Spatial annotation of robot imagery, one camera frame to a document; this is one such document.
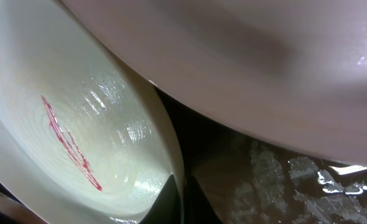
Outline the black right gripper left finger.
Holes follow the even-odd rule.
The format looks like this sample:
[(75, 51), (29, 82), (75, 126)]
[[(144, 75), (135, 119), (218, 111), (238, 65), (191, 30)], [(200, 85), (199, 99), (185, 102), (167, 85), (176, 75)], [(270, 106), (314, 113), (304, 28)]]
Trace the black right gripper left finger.
[(170, 175), (141, 224), (181, 224), (180, 206), (176, 181)]

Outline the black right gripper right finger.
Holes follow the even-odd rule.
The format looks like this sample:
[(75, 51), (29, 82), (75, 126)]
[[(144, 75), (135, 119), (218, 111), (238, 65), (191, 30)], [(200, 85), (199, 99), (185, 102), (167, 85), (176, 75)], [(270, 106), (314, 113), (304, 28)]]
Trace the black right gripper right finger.
[(185, 224), (222, 224), (194, 176), (186, 179), (184, 189)]

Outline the white plate with red smear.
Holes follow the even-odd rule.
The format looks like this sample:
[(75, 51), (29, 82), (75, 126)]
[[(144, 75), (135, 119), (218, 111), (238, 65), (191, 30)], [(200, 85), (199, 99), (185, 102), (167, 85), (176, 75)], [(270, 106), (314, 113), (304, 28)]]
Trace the white plate with red smear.
[(0, 183), (47, 223), (141, 223), (183, 160), (155, 88), (58, 1), (0, 1)]

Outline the dark brown serving tray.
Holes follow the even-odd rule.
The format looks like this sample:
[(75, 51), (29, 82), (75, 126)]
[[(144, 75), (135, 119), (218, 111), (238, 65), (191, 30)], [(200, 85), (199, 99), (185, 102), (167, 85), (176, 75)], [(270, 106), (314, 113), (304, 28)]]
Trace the dark brown serving tray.
[(367, 167), (290, 151), (160, 98), (194, 176), (223, 223), (367, 223)]

